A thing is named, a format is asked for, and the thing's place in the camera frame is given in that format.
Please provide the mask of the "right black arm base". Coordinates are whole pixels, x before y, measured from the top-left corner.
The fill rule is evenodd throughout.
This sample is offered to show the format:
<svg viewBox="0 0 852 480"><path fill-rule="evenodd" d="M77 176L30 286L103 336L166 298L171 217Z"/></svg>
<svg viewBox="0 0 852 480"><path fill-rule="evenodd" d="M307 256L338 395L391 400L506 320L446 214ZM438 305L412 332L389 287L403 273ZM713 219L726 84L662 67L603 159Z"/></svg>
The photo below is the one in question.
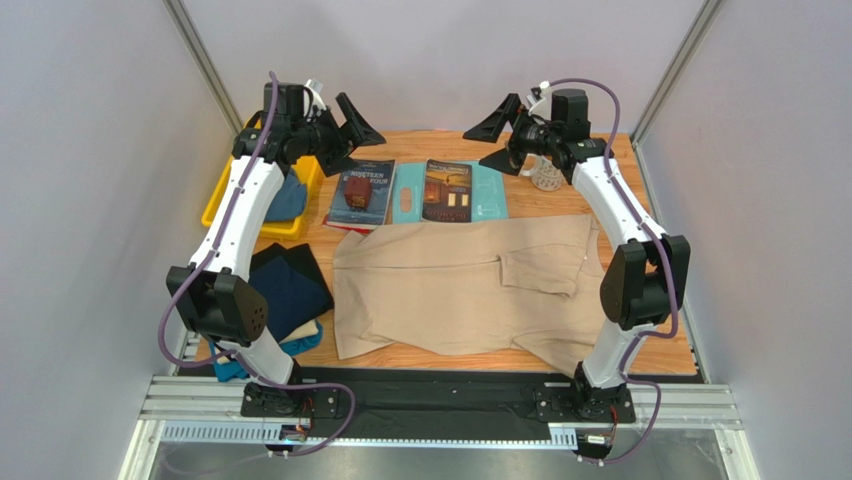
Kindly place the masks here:
<svg viewBox="0 0 852 480"><path fill-rule="evenodd" d="M576 382L545 384L533 390L536 414L544 422L633 424L636 413L626 384L599 389Z"/></svg>

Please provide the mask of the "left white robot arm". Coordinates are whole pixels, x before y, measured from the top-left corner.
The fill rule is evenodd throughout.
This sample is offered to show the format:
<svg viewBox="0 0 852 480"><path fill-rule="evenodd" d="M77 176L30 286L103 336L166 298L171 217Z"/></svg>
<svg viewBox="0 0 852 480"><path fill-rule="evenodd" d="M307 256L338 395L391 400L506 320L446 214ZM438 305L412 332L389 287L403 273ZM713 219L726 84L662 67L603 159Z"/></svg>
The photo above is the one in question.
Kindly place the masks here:
<svg viewBox="0 0 852 480"><path fill-rule="evenodd" d="M357 148L385 143L346 94L335 100L342 123L312 83L272 77L265 85L262 109L234 139L227 188L211 226L188 263L167 273L170 300L157 342L172 364L193 366L166 344L167 323L177 314L188 331L222 346L219 355L259 383L293 389L296 363L267 328L268 303L249 284L250 261L269 206L298 160L315 158L330 177L355 167L351 155Z"/></svg>

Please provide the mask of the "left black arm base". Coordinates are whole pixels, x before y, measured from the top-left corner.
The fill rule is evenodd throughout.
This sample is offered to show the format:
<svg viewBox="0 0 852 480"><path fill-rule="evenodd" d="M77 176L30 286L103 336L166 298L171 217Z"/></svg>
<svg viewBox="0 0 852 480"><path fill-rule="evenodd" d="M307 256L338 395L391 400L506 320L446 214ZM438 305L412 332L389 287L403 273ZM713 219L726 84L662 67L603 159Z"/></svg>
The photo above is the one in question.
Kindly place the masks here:
<svg viewBox="0 0 852 480"><path fill-rule="evenodd" d="M243 390L240 414L248 418L335 418L340 393L338 387L288 391L250 382Z"/></svg>

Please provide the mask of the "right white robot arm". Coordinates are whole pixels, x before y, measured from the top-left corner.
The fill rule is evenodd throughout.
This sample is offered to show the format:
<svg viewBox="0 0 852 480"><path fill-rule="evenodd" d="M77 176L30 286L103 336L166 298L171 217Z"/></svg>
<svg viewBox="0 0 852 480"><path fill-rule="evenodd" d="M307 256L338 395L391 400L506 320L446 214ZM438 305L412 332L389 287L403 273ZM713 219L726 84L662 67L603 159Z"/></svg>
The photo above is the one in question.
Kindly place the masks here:
<svg viewBox="0 0 852 480"><path fill-rule="evenodd" d="M670 235L642 207L612 156L609 141L594 137L589 99L577 80L544 82L526 100L508 94L484 120L464 132L469 141L505 145L480 165L518 176L527 157L553 166L588 203L612 248L613 258L600 286L605 324L577 378L598 390L626 383L643 342L663 337L659 325L679 328L691 257L689 241Z"/></svg>

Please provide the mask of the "beige t shirt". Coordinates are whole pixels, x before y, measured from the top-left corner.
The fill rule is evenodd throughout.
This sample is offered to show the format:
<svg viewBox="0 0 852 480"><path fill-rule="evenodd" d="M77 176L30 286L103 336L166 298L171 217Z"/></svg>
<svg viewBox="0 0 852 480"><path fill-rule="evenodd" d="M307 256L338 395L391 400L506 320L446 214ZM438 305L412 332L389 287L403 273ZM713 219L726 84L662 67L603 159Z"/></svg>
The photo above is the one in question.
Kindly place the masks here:
<svg viewBox="0 0 852 480"><path fill-rule="evenodd" d="M605 321L590 215L386 225L333 256L340 358L390 344L460 356L518 349L572 373Z"/></svg>

